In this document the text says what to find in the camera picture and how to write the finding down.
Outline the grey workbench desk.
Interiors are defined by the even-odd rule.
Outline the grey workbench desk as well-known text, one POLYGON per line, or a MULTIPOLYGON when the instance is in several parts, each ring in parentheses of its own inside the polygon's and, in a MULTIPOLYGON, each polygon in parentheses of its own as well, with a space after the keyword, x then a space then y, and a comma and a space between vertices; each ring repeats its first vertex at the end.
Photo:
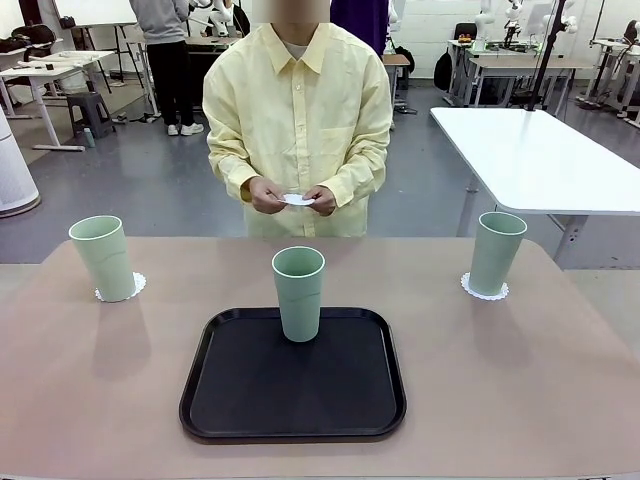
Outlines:
MULTIPOLYGON (((533 51, 518 53, 498 48, 480 52, 470 43, 457 40, 448 42, 443 57, 451 60, 443 100, 459 108, 526 105, 542 66, 541 55, 533 51)), ((537 104, 548 109, 556 89, 565 98, 576 74, 590 68, 591 64, 584 60, 553 55, 543 73, 537 104)))

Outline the pale green plastic cup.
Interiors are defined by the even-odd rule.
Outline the pale green plastic cup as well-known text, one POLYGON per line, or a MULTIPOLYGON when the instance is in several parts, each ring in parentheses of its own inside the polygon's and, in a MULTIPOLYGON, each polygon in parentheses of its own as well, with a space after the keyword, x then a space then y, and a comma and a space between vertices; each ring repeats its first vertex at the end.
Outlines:
POLYGON ((292 246, 272 258, 272 270, 285 337, 313 340, 319 331, 325 258, 318 250, 292 246))
POLYGON ((484 296, 501 293, 527 229, 524 220, 510 213, 479 216, 468 281, 473 292, 484 296))
POLYGON ((102 300, 114 303, 134 295, 134 273, 120 218, 88 217, 73 224, 68 234, 102 300))

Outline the person's left hand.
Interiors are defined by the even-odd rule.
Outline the person's left hand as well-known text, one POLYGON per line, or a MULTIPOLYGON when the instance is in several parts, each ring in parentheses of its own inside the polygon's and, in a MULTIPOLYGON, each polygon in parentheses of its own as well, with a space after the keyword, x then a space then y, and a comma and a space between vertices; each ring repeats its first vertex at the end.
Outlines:
POLYGON ((334 194, 325 186, 312 187, 304 194, 303 199, 312 200, 309 207, 323 217, 330 216, 337 208, 334 194))

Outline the person's left forearm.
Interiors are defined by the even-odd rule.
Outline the person's left forearm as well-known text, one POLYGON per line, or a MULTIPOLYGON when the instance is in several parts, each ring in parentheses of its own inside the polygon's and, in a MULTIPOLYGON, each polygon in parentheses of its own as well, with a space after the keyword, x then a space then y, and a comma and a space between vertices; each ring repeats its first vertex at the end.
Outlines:
POLYGON ((336 206, 342 208, 376 192, 386 178, 387 149, 390 134, 357 135, 345 155, 343 164, 323 186, 328 188, 336 206))

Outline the grey plastic stool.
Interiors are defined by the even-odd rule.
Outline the grey plastic stool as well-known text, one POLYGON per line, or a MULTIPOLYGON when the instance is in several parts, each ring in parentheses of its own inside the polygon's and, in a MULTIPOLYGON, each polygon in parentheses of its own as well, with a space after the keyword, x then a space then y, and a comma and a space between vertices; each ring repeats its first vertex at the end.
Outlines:
POLYGON ((66 96, 74 136, 89 128, 93 137, 101 139, 115 131, 106 103, 100 93, 80 92, 66 96))

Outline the white rectangular table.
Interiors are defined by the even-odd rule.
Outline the white rectangular table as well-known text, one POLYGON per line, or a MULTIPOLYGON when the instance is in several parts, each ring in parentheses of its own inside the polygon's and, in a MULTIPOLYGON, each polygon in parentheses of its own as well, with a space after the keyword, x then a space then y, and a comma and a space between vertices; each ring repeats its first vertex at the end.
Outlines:
POLYGON ((640 218, 640 169, 542 110, 434 107, 430 114, 471 172, 456 234, 467 235, 484 189, 507 212, 549 217, 563 266, 587 220, 640 218))

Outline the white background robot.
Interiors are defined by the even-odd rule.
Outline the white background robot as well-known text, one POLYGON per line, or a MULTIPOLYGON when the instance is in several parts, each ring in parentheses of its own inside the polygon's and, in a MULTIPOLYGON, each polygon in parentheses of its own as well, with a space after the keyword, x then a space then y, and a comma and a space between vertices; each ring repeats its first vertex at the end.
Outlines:
POLYGON ((493 0, 480 0, 480 12, 475 17, 476 37, 473 42, 474 52, 483 52, 489 38, 489 26, 495 22, 493 0))
POLYGON ((519 18, 522 13, 523 0, 508 0, 510 6, 505 12, 506 23, 504 25, 505 37, 503 40, 503 48, 510 49, 512 42, 518 37, 521 27, 519 24, 519 18))
POLYGON ((219 38, 229 36, 228 26, 233 22, 233 0, 189 0, 189 20, 212 30, 219 38))
POLYGON ((543 17, 542 29, 546 35, 565 32, 574 34, 578 30, 577 18, 570 15, 576 0, 554 0, 551 10, 543 17))

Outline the black plastic serving tray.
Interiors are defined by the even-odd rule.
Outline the black plastic serving tray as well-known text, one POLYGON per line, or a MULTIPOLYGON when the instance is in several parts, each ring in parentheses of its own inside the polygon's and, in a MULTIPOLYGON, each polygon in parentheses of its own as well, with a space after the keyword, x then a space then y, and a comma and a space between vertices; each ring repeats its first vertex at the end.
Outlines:
POLYGON ((204 327, 179 404, 208 443, 373 441, 403 422, 407 399, 389 324, 324 307, 318 335, 288 340, 276 307, 235 308, 204 327))

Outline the person in grey hoodie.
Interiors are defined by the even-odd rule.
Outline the person in grey hoodie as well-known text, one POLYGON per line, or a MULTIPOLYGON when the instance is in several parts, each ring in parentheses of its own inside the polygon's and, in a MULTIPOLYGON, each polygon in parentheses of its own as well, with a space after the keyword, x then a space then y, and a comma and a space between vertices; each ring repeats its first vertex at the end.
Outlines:
POLYGON ((191 70, 183 24, 189 0, 128 0, 147 47, 160 113, 169 136, 204 132, 194 120, 191 70))

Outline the black backpack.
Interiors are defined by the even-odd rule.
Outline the black backpack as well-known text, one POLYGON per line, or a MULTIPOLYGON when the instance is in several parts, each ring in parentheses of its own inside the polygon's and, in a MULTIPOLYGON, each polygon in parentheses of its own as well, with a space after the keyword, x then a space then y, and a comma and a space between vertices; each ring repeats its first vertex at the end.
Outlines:
POLYGON ((445 51, 443 55, 437 60, 434 67, 434 72, 433 72, 434 86, 443 92, 448 92, 450 89, 452 73, 453 73, 452 57, 448 51, 445 51))

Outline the whiteboard on easel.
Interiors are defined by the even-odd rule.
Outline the whiteboard on easel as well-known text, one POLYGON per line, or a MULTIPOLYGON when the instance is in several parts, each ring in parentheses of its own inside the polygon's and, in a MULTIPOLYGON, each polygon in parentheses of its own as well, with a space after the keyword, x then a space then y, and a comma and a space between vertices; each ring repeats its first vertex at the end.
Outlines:
POLYGON ((143 115, 144 121, 152 123, 160 118, 151 72, 148 64, 145 41, 137 24, 136 16, 129 0, 52 0, 53 8, 60 20, 68 17, 72 28, 84 29, 91 37, 90 29, 112 26, 115 32, 116 53, 120 55, 122 39, 141 82, 145 99, 151 107, 150 113, 143 115))

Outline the person in yellow shirt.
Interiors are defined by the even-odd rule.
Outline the person in yellow shirt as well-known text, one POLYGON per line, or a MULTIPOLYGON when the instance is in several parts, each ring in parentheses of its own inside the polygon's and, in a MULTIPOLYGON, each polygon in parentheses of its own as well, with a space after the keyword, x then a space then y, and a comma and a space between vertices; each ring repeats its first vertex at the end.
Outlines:
MULTIPOLYGON (((369 45, 330 21, 330 6, 264 0, 258 26, 204 78, 209 134, 240 138, 253 168, 283 194, 323 186, 357 135, 390 134, 387 71, 369 45)), ((371 195, 327 217, 289 205, 267 215, 237 201, 253 237, 361 237, 371 195)))

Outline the person in purple top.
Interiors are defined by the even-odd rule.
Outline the person in purple top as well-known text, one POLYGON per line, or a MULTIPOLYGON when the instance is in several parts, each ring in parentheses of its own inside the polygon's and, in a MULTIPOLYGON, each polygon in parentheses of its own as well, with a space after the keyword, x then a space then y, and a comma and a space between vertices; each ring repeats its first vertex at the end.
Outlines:
POLYGON ((331 0, 330 19, 369 45, 379 56, 383 54, 389 0, 331 0))

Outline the white height-adjustable desk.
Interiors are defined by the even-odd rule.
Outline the white height-adjustable desk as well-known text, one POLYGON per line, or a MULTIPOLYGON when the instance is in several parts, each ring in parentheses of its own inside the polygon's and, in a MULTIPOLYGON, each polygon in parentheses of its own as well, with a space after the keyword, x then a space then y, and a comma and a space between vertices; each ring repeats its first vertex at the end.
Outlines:
POLYGON ((600 51, 587 88, 588 100, 630 120, 640 113, 640 44, 596 39, 592 45, 600 51))

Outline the black tripod pole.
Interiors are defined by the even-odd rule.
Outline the black tripod pole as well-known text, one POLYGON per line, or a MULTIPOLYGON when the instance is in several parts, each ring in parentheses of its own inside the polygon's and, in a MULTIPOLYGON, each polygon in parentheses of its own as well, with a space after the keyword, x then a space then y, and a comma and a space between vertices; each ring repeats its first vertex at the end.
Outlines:
POLYGON ((526 106, 526 111, 528 112, 532 112, 537 104, 538 94, 540 93, 557 36, 561 31, 566 30, 565 21, 563 20, 565 9, 570 8, 575 1, 576 0, 554 0, 554 8, 551 11, 551 18, 547 26, 548 35, 544 42, 543 53, 534 75, 533 89, 526 106))

